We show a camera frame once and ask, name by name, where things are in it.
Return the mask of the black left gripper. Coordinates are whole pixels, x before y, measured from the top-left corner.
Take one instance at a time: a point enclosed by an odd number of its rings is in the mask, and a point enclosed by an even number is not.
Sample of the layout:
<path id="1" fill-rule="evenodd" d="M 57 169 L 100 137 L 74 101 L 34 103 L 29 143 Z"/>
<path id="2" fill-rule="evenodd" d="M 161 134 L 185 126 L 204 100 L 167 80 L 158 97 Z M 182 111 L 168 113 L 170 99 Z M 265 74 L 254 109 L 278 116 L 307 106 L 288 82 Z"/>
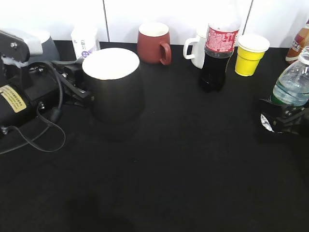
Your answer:
<path id="1" fill-rule="evenodd" d="M 66 79 L 61 81 L 61 74 Z M 94 95 L 74 85 L 84 83 L 81 61 L 34 62 L 18 68 L 3 66 L 5 85 L 0 87 L 0 134 L 18 129 L 34 117 L 47 127 L 57 124 L 63 103 L 87 108 Z"/>

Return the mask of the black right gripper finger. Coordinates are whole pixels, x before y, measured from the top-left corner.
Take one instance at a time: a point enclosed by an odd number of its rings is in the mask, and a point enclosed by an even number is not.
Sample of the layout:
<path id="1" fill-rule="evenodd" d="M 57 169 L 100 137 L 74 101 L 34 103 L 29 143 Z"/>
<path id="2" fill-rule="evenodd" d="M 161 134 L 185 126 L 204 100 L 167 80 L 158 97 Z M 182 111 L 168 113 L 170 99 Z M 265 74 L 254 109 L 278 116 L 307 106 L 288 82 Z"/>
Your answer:
<path id="1" fill-rule="evenodd" d="M 309 102 L 306 102 L 302 106 L 294 106 L 290 104 L 276 104 L 266 99 L 259 99 L 258 102 L 261 109 L 261 114 L 269 118 L 297 118 L 306 114 L 309 111 Z"/>
<path id="2" fill-rule="evenodd" d="M 292 133 L 297 135 L 308 135 L 309 134 L 309 115 L 304 114 L 299 117 L 292 119 L 277 117 L 273 121 L 273 130 L 276 133 Z"/>

